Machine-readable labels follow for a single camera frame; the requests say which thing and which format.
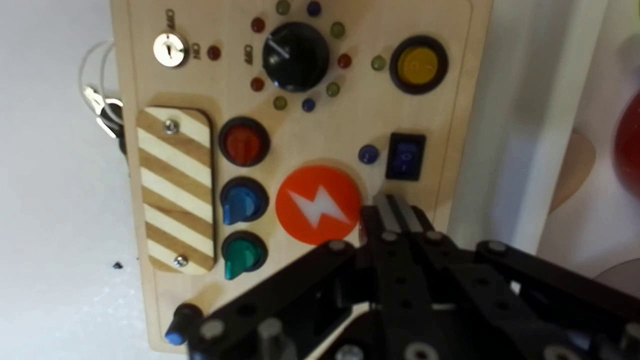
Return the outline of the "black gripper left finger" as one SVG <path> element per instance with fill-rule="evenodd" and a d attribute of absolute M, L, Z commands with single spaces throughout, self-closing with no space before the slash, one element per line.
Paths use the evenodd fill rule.
<path fill-rule="evenodd" d="M 378 207 L 363 210 L 363 233 L 377 271 L 388 360 L 442 360 L 424 271 L 413 256 L 413 235 Z"/>

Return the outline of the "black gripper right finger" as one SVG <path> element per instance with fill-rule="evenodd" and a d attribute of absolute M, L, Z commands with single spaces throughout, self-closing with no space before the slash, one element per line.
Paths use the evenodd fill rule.
<path fill-rule="evenodd" d="M 533 311 L 492 265 L 474 261 L 436 231 L 423 210 L 394 194 L 378 194 L 374 207 L 413 235 L 411 248 L 431 292 L 442 360 L 534 360 L 533 337 L 522 329 L 533 322 Z"/>

